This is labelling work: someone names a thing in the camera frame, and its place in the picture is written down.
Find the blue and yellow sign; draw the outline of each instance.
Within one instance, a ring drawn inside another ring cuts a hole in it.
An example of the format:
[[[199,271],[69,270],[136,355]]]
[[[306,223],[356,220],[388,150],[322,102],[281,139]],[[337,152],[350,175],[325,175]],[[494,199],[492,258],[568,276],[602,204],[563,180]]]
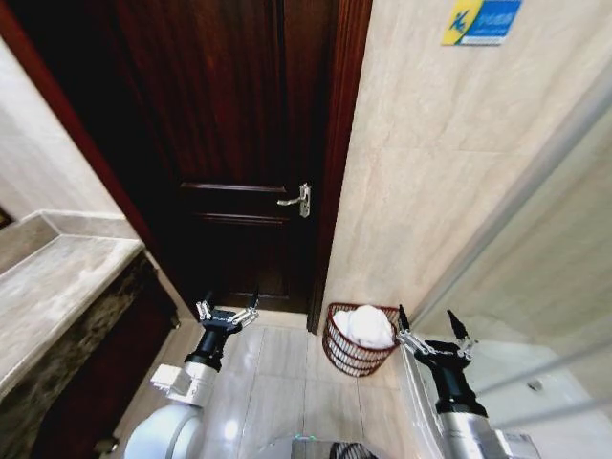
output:
[[[457,0],[443,45],[501,45],[521,0]]]

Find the glass partition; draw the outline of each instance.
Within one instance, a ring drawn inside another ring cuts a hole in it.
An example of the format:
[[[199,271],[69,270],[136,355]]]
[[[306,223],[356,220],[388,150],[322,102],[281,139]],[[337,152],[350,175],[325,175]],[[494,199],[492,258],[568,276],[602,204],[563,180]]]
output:
[[[479,340],[466,375],[495,426],[533,433],[544,457],[612,454],[612,110],[416,332],[449,339],[447,309]]]

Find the tile floor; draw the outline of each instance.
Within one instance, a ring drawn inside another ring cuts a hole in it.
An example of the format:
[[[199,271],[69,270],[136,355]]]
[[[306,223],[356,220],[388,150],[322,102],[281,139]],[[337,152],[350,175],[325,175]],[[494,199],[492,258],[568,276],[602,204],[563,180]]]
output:
[[[373,376],[351,378],[331,365],[320,337],[308,334],[300,319],[267,316],[228,340],[205,413],[202,458],[249,459],[270,441],[297,433],[365,441],[394,459],[416,456],[396,377],[399,351]],[[170,333],[115,432],[120,447],[107,457],[121,458],[130,432],[164,405],[148,384],[150,374],[159,363],[182,364],[201,334],[191,319]]]

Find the white towel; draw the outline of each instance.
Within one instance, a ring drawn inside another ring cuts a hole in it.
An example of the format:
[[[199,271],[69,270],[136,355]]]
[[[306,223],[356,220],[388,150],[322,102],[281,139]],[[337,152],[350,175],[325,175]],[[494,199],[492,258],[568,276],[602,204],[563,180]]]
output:
[[[393,345],[393,329],[380,309],[366,304],[355,311],[338,311],[334,322],[343,335],[356,344],[371,349]]]

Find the door handle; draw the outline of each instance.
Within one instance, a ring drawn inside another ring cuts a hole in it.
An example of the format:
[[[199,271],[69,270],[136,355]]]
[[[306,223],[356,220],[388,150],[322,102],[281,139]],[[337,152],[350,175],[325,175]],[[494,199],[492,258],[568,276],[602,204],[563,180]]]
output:
[[[310,185],[302,184],[299,186],[299,198],[294,199],[279,199],[276,201],[279,206],[292,206],[299,204],[299,215],[302,218],[308,218],[310,215]]]

